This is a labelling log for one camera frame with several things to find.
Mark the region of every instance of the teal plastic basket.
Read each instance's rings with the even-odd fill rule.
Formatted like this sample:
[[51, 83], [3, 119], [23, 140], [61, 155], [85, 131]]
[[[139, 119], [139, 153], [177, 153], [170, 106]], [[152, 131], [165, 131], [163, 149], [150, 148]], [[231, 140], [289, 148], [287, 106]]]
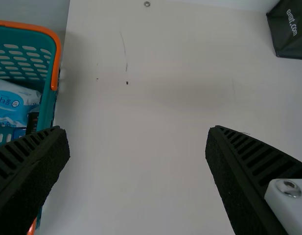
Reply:
[[[54, 74], [58, 76], [61, 53], [58, 42], [56, 34], [49, 29], [0, 21], [0, 79], [43, 94], [37, 131], [53, 125], [57, 91], [51, 89], [51, 82], [54, 83]], [[14, 130], [0, 125], [0, 145], [13, 139]]]

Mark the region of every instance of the white surface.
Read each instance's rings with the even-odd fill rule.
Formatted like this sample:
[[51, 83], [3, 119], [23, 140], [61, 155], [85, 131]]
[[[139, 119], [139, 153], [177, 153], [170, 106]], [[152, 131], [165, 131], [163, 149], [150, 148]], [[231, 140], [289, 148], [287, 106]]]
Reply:
[[[272, 180], [265, 193], [265, 200], [289, 235], [302, 235], [302, 195], [289, 197], [280, 192]], [[291, 179], [302, 191], [302, 179]]]
[[269, 12], [279, 0], [170, 0], [186, 3], [197, 3], [209, 6], [220, 6], [231, 9], [254, 11], [254, 12]]
[[232, 235], [205, 160], [217, 124], [302, 161], [302, 61], [275, 57], [264, 14], [71, 0], [63, 68], [71, 159], [41, 235]]

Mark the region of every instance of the scuff mark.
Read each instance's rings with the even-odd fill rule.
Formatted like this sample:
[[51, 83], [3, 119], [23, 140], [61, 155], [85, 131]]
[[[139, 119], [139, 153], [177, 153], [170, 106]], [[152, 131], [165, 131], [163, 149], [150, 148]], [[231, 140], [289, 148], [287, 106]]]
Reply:
[[125, 58], [126, 58], [126, 71], [128, 70], [128, 59], [127, 59], [127, 54], [126, 54], [126, 45], [125, 45], [125, 41], [123, 39], [122, 33], [120, 32], [120, 36], [121, 36], [121, 40], [122, 40], [122, 44], [123, 44], [123, 50], [124, 50], [124, 54], [125, 54]]

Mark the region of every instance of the metal screw head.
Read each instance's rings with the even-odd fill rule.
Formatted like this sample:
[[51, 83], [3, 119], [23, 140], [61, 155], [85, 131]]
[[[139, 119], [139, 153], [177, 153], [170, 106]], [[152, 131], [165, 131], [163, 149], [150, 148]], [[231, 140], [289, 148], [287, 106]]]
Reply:
[[301, 197], [302, 191], [300, 187], [292, 182], [291, 180], [280, 179], [276, 181], [276, 187], [283, 194], [288, 195], [289, 197]]

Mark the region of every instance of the wet wipes package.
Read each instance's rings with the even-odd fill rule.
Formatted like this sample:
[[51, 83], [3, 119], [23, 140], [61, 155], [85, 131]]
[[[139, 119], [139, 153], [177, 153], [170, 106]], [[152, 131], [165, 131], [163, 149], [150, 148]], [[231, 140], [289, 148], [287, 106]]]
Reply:
[[0, 79], [0, 123], [26, 127], [28, 113], [40, 104], [41, 93]]

